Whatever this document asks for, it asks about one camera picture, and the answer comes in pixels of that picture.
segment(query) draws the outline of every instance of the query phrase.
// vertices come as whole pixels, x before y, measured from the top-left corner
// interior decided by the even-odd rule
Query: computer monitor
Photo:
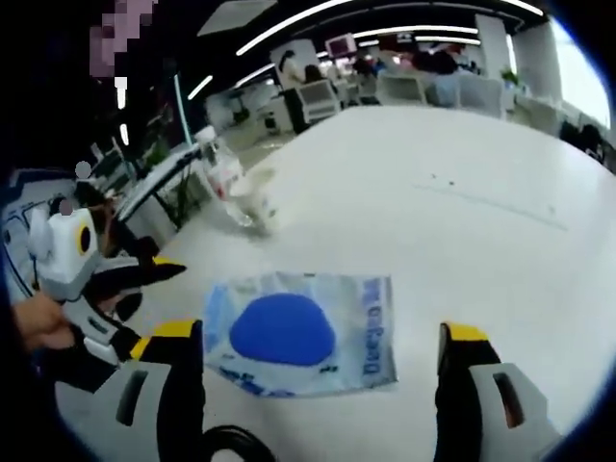
[[[353,34],[345,34],[326,41],[325,50],[331,58],[342,58],[357,53],[357,43]]]

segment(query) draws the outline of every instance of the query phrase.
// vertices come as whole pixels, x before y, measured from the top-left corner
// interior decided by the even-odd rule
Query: white table surface
[[[206,209],[163,251],[189,270],[147,288],[158,308],[133,325],[199,317],[212,283],[234,276],[390,273],[399,384],[255,398],[206,371],[205,427],[247,428],[282,461],[432,460],[446,320],[484,329],[548,397],[559,431],[583,416],[616,352],[611,173],[529,128],[414,107],[349,109],[260,166],[277,170],[278,234],[251,240]]]

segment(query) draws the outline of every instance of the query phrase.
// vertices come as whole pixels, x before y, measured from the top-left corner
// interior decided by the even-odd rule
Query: blue circle
[[[243,357],[268,363],[316,366],[331,355],[336,336],[323,310],[304,295],[274,294],[248,304],[229,333]]]

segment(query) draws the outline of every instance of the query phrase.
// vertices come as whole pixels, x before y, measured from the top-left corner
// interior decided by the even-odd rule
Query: white robot part
[[[43,208],[36,208],[30,217],[28,250],[39,262],[45,262],[53,248],[53,230],[49,226],[49,214]]]
[[[47,221],[41,212],[36,216],[30,242],[37,257],[39,285],[57,300],[75,300],[100,259],[90,211],[79,209],[70,216],[57,214]]]

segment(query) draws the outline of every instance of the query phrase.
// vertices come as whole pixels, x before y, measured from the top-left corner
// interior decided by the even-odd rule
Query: person
[[[325,79],[323,74],[321,74],[321,70],[314,64],[308,64],[304,67],[304,76],[305,84],[312,84]]]
[[[374,63],[374,72],[379,73],[381,70],[386,70],[386,69],[387,69],[387,65],[385,65],[383,60],[381,60],[380,58],[376,58],[376,61]]]
[[[280,83],[285,90],[294,89],[305,83],[305,78],[299,71],[293,50],[287,50],[283,53],[278,70],[280,71]]]
[[[372,67],[364,57],[358,57],[353,63],[353,69],[357,74],[359,86],[359,100],[362,104],[377,105],[376,99],[376,74],[377,70]]]
[[[301,100],[296,90],[297,87],[304,84],[304,76],[300,75],[299,67],[295,61],[295,51],[287,50],[283,53],[278,64],[278,71],[280,84],[283,88],[281,94],[285,98],[293,130],[299,135],[308,129],[308,124],[304,120]]]
[[[469,71],[458,68],[453,56],[447,50],[437,51],[432,55],[430,71],[435,73],[433,86],[426,92],[426,98],[435,106],[453,108],[457,101],[457,80],[461,73]]]
[[[0,300],[8,300],[6,287],[0,285]],[[102,301],[98,308],[113,309],[118,296]],[[19,301],[7,309],[0,307],[0,346],[5,354],[4,367],[10,371],[3,393],[7,400],[4,415],[11,416],[9,435],[35,435],[36,444],[20,445],[20,457],[42,459],[52,455],[67,460],[94,460],[89,450],[71,433],[58,414],[53,388],[38,372],[38,359],[45,351],[68,350],[75,346],[73,330],[62,306],[43,292]]]

